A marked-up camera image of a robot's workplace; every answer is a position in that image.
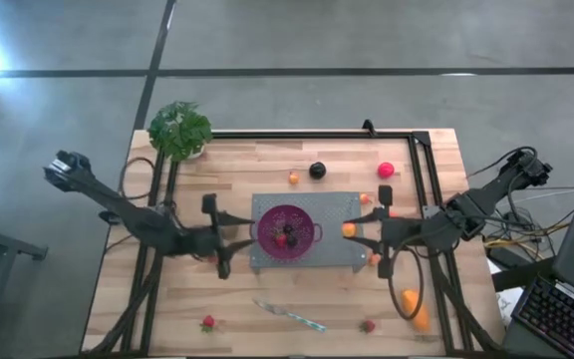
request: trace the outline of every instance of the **potted plant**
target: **potted plant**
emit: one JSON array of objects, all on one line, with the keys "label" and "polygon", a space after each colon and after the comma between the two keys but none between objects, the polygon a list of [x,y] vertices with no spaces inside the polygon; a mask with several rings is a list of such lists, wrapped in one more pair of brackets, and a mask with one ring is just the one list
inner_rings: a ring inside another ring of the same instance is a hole
[{"label": "potted plant", "polygon": [[196,108],[196,103],[175,101],[158,110],[147,129],[151,145],[173,161],[199,157],[212,133],[211,123]]}]

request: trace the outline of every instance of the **pink ball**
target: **pink ball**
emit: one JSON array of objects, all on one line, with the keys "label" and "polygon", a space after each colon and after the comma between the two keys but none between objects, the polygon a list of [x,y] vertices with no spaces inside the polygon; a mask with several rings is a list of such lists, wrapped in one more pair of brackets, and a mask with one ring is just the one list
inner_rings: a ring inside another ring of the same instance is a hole
[{"label": "pink ball", "polygon": [[390,163],[381,163],[378,166],[378,176],[380,176],[381,179],[388,179],[393,176],[394,171],[394,165]]}]

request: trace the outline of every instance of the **concrete floor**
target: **concrete floor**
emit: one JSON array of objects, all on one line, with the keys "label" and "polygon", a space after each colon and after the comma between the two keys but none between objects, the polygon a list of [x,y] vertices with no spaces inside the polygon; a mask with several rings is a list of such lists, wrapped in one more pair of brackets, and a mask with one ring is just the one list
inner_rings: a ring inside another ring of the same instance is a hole
[{"label": "concrete floor", "polygon": [[[0,1],[0,70],[145,70],[165,1]],[[178,0],[160,67],[574,67],[574,1]],[[116,186],[145,76],[20,74],[0,78],[0,231],[50,253],[16,264],[0,357],[74,354],[108,228],[41,166],[79,151]],[[574,185],[574,75],[160,78],[145,125],[173,100],[201,103],[217,129],[456,128],[469,172],[530,145],[555,167],[549,185]],[[548,224],[574,193],[523,206]]]}]

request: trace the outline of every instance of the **butcher block tabletop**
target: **butcher block tabletop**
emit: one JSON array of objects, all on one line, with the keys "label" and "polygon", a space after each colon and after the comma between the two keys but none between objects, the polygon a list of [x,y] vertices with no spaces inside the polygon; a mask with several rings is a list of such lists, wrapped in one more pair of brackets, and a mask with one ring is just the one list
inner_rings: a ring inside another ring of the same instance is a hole
[{"label": "butcher block tabletop", "polygon": [[[442,196],[468,189],[464,166],[452,129],[428,130]],[[427,166],[419,147],[425,187],[432,201]],[[129,159],[145,157],[153,162],[156,151],[147,132],[136,131]],[[322,162],[327,174],[310,179],[310,164]],[[380,179],[378,164],[389,162],[396,172]],[[169,163],[161,178],[165,189]],[[300,177],[288,181],[290,173]],[[127,195],[148,192],[151,168],[135,163],[127,171]],[[377,205],[379,184],[394,190],[392,210],[404,217],[421,217],[406,140],[214,140],[196,160],[183,162],[177,172],[174,201],[177,215],[186,225],[209,224],[200,211],[201,198],[216,193],[220,210],[252,217],[254,193],[352,191],[366,193],[372,203],[362,205],[362,214]],[[145,199],[136,200],[145,205]],[[365,224],[364,235],[380,237],[378,223]],[[108,245],[124,238],[120,226],[111,229]],[[230,240],[249,237],[249,226],[226,233]],[[101,273],[83,349],[98,344],[128,304],[139,243],[131,238],[112,248],[103,258]],[[365,250],[366,257],[370,252]],[[480,324],[500,341],[504,330],[482,243],[462,242],[455,251],[464,300]],[[425,306],[430,315],[430,332],[420,333],[400,318],[391,301],[387,280],[379,279],[376,268],[366,265],[354,273],[351,267],[262,268],[255,274],[249,267],[249,249],[237,253],[231,275],[218,279],[214,264],[190,256],[164,259],[153,321],[151,356],[392,356],[436,355],[444,348],[439,334],[429,262],[422,259],[425,273]],[[402,253],[395,268],[395,287],[418,289],[414,259]],[[286,316],[269,313],[252,299],[260,298],[327,327],[325,333]],[[456,348],[461,348],[454,310],[448,305]],[[142,311],[137,318],[133,347],[141,340]],[[201,332],[202,319],[211,315],[215,328]],[[376,324],[365,334],[359,330],[365,320]]]}]

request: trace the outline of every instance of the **red strawberry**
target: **red strawberry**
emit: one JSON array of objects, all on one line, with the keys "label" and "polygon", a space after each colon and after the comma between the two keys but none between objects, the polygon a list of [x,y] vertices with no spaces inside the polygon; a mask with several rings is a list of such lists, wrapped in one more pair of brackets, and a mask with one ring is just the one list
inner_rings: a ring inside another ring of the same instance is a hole
[{"label": "red strawberry", "polygon": [[207,315],[206,317],[203,318],[203,322],[200,323],[200,330],[202,332],[209,333],[212,330],[214,330],[215,324],[216,321],[214,320],[214,318],[211,315]]},{"label": "red strawberry", "polygon": [[278,245],[279,248],[284,248],[285,244],[287,244],[287,235],[286,234],[279,234],[276,236],[276,245]]},{"label": "red strawberry", "polygon": [[360,331],[363,333],[371,333],[376,329],[376,323],[373,320],[365,320],[360,324]]}]

